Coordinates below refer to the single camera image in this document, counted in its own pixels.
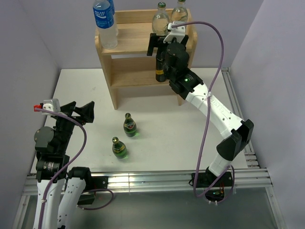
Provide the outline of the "clear glass bottle green cap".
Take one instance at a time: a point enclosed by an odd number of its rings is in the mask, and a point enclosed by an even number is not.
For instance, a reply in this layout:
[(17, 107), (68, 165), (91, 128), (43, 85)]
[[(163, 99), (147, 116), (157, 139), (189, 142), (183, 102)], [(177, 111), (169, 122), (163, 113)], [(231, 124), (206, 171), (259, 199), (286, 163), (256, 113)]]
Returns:
[(171, 22), (181, 21), (185, 23), (188, 21), (188, 11), (185, 7), (185, 0), (178, 0), (177, 6), (172, 10)]

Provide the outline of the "black can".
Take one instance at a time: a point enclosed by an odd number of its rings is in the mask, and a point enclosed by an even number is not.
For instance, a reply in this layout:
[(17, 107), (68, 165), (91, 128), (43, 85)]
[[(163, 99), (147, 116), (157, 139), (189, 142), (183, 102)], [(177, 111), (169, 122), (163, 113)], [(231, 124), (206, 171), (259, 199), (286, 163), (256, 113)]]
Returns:
[(163, 57), (161, 54), (156, 55), (155, 78), (160, 83), (166, 81), (166, 77), (164, 76), (164, 71), (163, 71)]

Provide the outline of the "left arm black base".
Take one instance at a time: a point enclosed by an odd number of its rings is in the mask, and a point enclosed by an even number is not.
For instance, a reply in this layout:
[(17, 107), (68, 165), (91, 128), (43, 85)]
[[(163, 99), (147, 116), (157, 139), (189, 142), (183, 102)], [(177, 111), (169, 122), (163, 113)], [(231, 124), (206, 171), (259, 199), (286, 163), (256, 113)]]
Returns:
[(97, 176), (92, 177), (89, 185), (87, 185), (81, 194), (78, 205), (84, 206), (84, 205), (91, 205), (96, 196), (96, 192), (89, 192), (89, 190), (93, 189), (106, 189), (108, 186), (108, 176)]

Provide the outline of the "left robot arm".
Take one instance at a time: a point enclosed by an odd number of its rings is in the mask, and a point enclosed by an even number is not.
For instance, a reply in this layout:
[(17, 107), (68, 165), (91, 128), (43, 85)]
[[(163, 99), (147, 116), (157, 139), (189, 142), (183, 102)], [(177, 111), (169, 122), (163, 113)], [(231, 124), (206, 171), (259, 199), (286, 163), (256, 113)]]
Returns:
[(81, 194), (94, 187), (88, 167), (68, 166), (75, 160), (66, 150), (75, 126), (84, 130), (94, 121), (93, 101), (77, 107), (73, 101), (60, 106), (57, 99), (35, 105), (34, 111), (50, 115), (54, 127), (43, 126), (34, 135), (38, 202), (35, 229), (70, 229)]

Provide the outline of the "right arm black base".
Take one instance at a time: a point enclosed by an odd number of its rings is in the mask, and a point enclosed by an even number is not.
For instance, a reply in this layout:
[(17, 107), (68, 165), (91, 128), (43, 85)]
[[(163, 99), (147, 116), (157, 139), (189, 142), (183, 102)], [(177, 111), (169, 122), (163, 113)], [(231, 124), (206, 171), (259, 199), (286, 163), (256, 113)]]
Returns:
[[(217, 177), (210, 172), (199, 172), (196, 187), (207, 188), (216, 180), (216, 178)], [(231, 187), (232, 185), (232, 173), (227, 171), (219, 178), (219, 180), (213, 185), (213, 187)]]

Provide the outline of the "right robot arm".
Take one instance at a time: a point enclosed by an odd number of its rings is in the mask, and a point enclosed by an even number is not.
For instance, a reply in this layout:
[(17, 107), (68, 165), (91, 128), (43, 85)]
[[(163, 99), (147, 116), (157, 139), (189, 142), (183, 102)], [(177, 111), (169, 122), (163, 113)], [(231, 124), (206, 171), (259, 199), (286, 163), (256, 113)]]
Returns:
[(217, 155), (206, 171), (207, 183), (217, 186), (223, 179), (222, 172), (249, 143), (254, 124), (232, 113), (208, 92), (202, 79), (188, 68), (187, 41), (188, 36), (181, 42), (176, 38), (166, 42), (164, 36), (152, 33), (147, 55), (151, 56), (154, 48), (157, 48), (156, 80), (168, 80), (171, 89), (201, 111), (220, 132), (223, 140), (217, 145)]

